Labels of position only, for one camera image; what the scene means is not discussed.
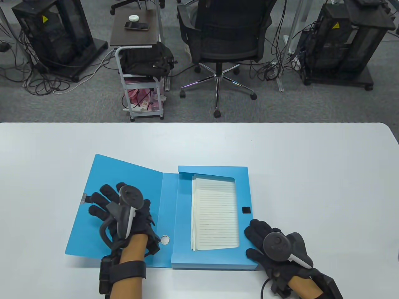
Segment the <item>person's left hand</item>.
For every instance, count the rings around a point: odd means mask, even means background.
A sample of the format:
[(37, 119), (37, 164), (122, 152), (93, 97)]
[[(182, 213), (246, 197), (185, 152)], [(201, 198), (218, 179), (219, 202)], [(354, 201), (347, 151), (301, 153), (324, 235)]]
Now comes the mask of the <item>person's left hand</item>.
[(86, 197), (90, 203), (89, 214), (103, 223), (99, 233), (102, 241), (112, 250), (124, 248), (133, 235), (147, 235), (148, 244), (159, 241), (153, 231), (151, 202), (141, 191), (131, 185), (119, 183), (116, 189), (105, 184), (100, 192)]

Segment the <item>person's right hand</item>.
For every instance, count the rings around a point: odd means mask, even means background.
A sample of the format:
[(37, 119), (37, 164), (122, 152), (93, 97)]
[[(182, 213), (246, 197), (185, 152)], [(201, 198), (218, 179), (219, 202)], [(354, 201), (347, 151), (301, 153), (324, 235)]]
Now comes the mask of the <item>person's right hand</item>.
[(312, 271), (310, 269), (306, 269), (295, 262), (276, 262), (266, 255), (263, 249), (263, 241), (271, 232), (281, 233), (281, 230), (278, 228), (271, 228), (265, 221), (259, 221), (258, 219), (250, 221), (249, 226), (244, 230), (244, 234), (254, 245), (254, 248), (246, 250), (247, 258), (261, 265), (268, 278), (272, 280), (281, 280), (283, 286), (288, 285), (294, 276), (310, 279), (312, 276)]

